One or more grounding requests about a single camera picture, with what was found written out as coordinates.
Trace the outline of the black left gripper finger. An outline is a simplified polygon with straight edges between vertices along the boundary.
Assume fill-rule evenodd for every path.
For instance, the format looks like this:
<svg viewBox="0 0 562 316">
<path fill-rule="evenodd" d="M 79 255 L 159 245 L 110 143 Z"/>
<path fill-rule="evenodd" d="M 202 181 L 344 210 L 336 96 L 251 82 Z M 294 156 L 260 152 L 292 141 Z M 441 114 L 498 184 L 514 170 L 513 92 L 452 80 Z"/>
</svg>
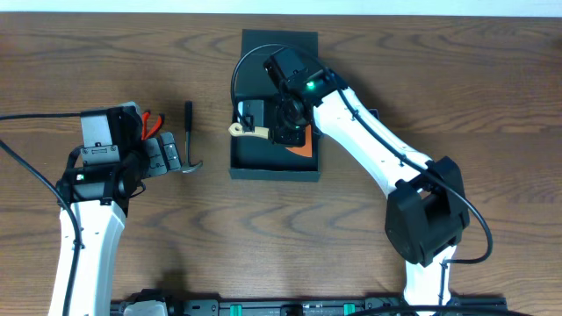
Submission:
<svg viewBox="0 0 562 316">
<path fill-rule="evenodd" d="M 173 133 L 160 134 L 163 156 L 168 166 L 168 171 L 178 171 L 182 167 L 181 158 L 177 151 L 177 144 Z"/>
<path fill-rule="evenodd" d="M 144 149 L 148 155 L 148 168 L 144 172 L 144 178 L 165 175 L 168 167 L 162 152 L 162 146 L 157 138 L 150 138 L 143 141 Z"/>
</svg>

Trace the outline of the black handled claw hammer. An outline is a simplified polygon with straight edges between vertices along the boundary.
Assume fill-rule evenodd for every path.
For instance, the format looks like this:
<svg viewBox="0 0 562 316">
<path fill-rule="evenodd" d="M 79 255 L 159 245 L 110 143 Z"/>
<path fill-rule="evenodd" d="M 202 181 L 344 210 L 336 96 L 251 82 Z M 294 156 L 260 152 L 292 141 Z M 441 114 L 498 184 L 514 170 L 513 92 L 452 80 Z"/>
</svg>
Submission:
<svg viewBox="0 0 562 316">
<path fill-rule="evenodd" d="M 191 162 L 191 130 L 192 130 L 192 113 L 193 102 L 186 101 L 184 103 L 184 132 L 185 132 L 185 162 L 179 169 L 184 174 L 190 174 L 203 166 L 203 162 Z"/>
</svg>

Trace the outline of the orange scraper with wooden handle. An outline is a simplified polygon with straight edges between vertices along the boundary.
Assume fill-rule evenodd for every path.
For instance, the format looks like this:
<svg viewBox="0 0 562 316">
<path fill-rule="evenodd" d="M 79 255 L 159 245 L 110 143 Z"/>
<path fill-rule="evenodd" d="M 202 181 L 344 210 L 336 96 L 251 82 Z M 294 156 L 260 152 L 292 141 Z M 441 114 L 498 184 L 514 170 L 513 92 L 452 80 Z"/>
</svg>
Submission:
<svg viewBox="0 0 562 316">
<path fill-rule="evenodd" d="M 304 129 L 293 131 L 281 127 L 273 130 L 264 126 L 245 128 L 241 123 L 233 123 L 228 131 L 233 137 L 255 137 L 270 140 L 275 145 L 284 146 L 293 154 L 306 158 L 313 157 L 313 133 L 310 125 Z"/>
</svg>

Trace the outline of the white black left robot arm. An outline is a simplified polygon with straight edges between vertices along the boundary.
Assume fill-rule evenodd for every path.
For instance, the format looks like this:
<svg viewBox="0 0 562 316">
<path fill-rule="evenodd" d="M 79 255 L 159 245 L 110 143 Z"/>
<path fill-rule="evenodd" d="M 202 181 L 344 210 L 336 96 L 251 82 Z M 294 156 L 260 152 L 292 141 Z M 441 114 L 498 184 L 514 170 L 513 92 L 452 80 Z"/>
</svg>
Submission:
<svg viewBox="0 0 562 316">
<path fill-rule="evenodd" d="M 61 194 L 61 252 L 51 315 L 106 315 L 129 201 L 147 178 L 181 168 L 172 133 L 144 126 L 134 102 L 83 111 L 76 147 L 56 189 Z"/>
</svg>

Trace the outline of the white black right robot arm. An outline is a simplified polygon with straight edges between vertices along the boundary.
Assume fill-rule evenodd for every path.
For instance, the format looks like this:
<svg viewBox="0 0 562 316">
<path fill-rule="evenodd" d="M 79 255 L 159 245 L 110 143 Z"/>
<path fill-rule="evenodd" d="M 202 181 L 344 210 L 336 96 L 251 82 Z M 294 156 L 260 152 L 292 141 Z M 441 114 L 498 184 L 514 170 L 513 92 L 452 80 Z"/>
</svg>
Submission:
<svg viewBox="0 0 562 316">
<path fill-rule="evenodd" d="M 435 162 L 400 140 L 348 86 L 332 88 L 315 80 L 296 99 L 310 108 L 313 124 L 346 149 L 385 194 L 385 232 L 406 262 L 406 302 L 448 304 L 449 267 L 470 224 L 458 165 L 448 157 Z"/>
</svg>

